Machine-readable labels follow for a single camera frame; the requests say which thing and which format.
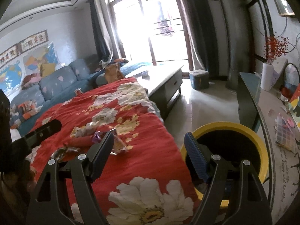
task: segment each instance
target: brown bag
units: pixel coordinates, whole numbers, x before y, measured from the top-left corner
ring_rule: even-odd
[[[106,66],[104,76],[108,83],[112,83],[125,78],[120,71],[120,66],[118,63]]]

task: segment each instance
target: white vase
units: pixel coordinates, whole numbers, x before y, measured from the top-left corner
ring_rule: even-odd
[[[272,88],[272,77],[273,77],[274,67],[271,64],[264,63],[262,66],[262,80],[260,83],[260,87],[269,91]]]

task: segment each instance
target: red blanket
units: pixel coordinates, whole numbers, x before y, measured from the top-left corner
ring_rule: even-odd
[[[102,131],[116,128],[120,138],[133,146],[127,153],[111,155],[102,176],[92,185],[109,223],[186,223],[193,216],[198,198],[174,139],[154,112],[143,87],[134,78],[119,80],[57,104],[34,126],[34,129],[40,127],[51,119],[62,123],[62,130],[31,154],[37,177],[50,155],[70,140],[74,127],[101,121]],[[70,180],[67,185],[70,203],[76,203]]]

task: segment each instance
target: glass door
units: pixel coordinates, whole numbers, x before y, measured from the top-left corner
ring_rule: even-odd
[[[177,0],[109,0],[123,57],[193,70],[190,43]]]

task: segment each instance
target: shiny floor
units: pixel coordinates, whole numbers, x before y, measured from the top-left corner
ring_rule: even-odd
[[[181,85],[181,97],[165,121],[168,132],[180,148],[184,135],[202,125],[228,121],[239,123],[236,94],[229,91],[226,81],[211,81],[209,88],[196,91],[189,79]]]

